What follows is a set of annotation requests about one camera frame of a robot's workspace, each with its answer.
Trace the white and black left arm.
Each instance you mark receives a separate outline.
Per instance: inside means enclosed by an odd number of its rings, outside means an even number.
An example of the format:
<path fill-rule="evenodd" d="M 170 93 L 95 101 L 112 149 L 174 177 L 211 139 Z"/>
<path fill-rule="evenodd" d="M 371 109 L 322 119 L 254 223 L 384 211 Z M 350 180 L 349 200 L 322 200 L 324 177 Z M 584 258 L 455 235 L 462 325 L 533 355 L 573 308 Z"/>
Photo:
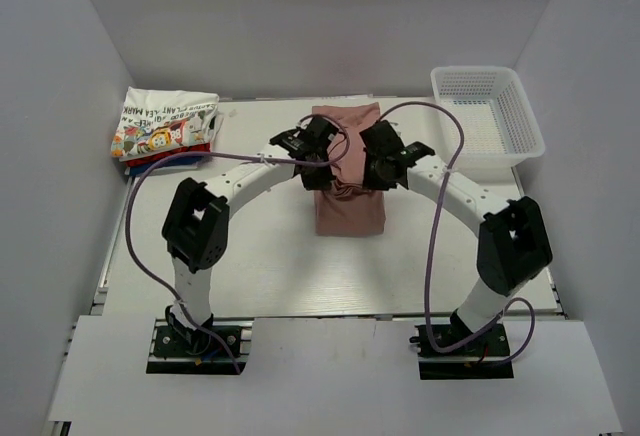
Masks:
<path fill-rule="evenodd" d="M 320 115 L 305 127 L 284 131 L 256 155 L 207 182 L 183 180 L 172 200 L 161 234 L 171 255 L 176 302 L 169 310 L 181 324 L 177 343 L 199 355 L 211 343 L 209 301 L 212 267 L 227 248 L 231 218 L 272 187 L 300 177 L 307 190 L 328 190 L 334 175 L 329 146 L 339 128 Z"/>

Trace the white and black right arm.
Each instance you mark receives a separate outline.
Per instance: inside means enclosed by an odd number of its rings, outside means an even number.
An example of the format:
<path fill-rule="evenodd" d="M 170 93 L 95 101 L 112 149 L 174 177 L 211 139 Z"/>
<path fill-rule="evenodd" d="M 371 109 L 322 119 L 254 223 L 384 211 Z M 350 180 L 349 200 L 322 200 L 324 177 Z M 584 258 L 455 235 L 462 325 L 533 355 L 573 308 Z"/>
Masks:
<path fill-rule="evenodd" d="M 363 184 L 375 190 L 402 186 L 436 203 L 429 237 L 427 268 L 433 268 L 437 225 L 444 211 L 477 237 L 478 280 L 450 316 L 452 344 L 439 353 L 472 355 L 488 341 L 510 298 L 553 259 L 540 207 L 528 196 L 496 195 L 450 169 L 429 146 L 405 145 L 392 125 L 379 121 L 360 132 L 364 144 Z"/>

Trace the white cartoon-print folded t-shirt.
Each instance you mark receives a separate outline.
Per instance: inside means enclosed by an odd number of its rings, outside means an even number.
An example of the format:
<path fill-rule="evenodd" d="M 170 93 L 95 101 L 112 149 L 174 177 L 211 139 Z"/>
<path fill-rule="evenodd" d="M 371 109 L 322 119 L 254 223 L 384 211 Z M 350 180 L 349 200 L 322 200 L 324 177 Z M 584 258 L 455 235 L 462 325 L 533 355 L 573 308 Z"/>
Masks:
<path fill-rule="evenodd" d="M 209 145 L 221 120 L 216 93 L 129 88 L 111 143 L 111 156 L 140 159 Z"/>

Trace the red folded t-shirt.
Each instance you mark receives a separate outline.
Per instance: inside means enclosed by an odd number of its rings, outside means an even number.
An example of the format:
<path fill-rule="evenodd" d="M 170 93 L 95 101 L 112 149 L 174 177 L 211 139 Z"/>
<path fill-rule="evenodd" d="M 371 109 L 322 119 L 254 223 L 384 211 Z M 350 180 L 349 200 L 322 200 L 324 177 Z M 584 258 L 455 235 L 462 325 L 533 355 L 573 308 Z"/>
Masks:
<path fill-rule="evenodd" d="M 211 151 L 211 145 L 209 143 L 206 144 L 199 144 L 199 145 L 194 145 L 194 146 L 182 146 L 173 150 L 169 150 L 169 151 L 165 151 L 165 152 L 158 152 L 158 153 L 153 153 L 150 154 L 148 156 L 144 156 L 144 157 L 138 157 L 138 158 L 134 158 L 134 159 L 129 159 L 129 160 L 123 160 L 123 163 L 127 166 L 127 167 L 137 167 L 137 166 L 142 166 L 142 165 L 147 165 L 147 164 L 151 164 L 154 163 L 158 160 L 161 160 L 167 156 L 173 155 L 173 154 L 180 154 L 180 153 L 191 153 L 191 152 L 210 152 Z"/>

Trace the white plastic mesh basket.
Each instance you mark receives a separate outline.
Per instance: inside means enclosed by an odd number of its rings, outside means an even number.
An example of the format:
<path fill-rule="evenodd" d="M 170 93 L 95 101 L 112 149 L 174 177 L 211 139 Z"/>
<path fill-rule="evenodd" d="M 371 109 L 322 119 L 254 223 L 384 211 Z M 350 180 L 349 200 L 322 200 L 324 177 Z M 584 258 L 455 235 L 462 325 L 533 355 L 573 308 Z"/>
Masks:
<path fill-rule="evenodd" d="M 431 71 L 441 117 L 444 156 L 459 146 L 459 171 L 512 168 L 542 156 L 545 143 L 517 73 L 498 66 L 446 66 Z"/>

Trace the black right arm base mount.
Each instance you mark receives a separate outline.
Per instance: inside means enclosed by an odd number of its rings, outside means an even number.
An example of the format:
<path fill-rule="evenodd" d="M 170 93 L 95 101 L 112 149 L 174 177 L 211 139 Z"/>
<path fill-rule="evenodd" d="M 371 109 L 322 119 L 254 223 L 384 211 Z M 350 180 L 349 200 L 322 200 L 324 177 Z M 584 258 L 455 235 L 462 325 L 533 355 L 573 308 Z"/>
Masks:
<path fill-rule="evenodd" d="M 417 354 L 422 381 L 506 380 L 514 378 L 511 362 L 499 364 L 510 356 L 505 328 L 497 324 L 475 341 L 448 353 L 438 353 L 429 344 L 426 327 L 415 327 L 409 338 Z"/>

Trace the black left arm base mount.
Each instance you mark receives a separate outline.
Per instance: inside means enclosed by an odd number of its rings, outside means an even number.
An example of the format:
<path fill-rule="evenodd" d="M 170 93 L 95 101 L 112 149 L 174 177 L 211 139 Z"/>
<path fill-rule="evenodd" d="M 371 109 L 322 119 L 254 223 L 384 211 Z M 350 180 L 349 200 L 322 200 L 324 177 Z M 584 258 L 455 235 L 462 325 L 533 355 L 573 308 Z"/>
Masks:
<path fill-rule="evenodd" d="M 239 373 L 248 361 L 251 349 L 251 322 L 214 323 L 218 334 L 233 353 Z M 165 320 L 157 320 L 146 365 L 147 374 L 238 376 L 239 373 L 222 345 L 205 334 L 195 346 L 181 338 Z"/>

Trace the blue folded t-shirt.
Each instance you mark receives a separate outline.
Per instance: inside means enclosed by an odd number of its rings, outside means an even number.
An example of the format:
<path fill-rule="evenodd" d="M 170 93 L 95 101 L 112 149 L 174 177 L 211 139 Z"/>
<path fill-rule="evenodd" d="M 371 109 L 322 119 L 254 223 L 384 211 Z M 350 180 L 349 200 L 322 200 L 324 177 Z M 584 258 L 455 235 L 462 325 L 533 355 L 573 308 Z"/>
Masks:
<path fill-rule="evenodd" d="M 163 163 L 162 165 L 156 165 L 155 163 L 146 163 L 139 166 L 128 166 L 125 169 L 125 175 L 130 177 L 138 177 L 145 173 L 150 167 L 154 166 L 156 172 L 175 172 L 181 171 L 184 168 L 187 170 L 197 169 L 202 157 L 188 157 L 175 159 Z"/>

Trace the pink pixel-print t-shirt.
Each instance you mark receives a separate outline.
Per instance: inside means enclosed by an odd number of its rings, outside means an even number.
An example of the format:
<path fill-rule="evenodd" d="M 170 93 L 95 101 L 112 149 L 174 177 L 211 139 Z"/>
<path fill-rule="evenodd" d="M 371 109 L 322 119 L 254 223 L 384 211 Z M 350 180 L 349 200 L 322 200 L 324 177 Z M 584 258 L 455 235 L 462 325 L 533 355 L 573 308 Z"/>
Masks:
<path fill-rule="evenodd" d="M 384 232 L 384 194 L 363 186 L 366 154 L 360 133 L 381 116 L 377 103 L 354 106 L 314 106 L 314 114 L 341 123 L 348 140 L 336 135 L 329 146 L 334 180 L 330 189 L 314 193 L 315 232 L 324 237 L 369 237 Z"/>

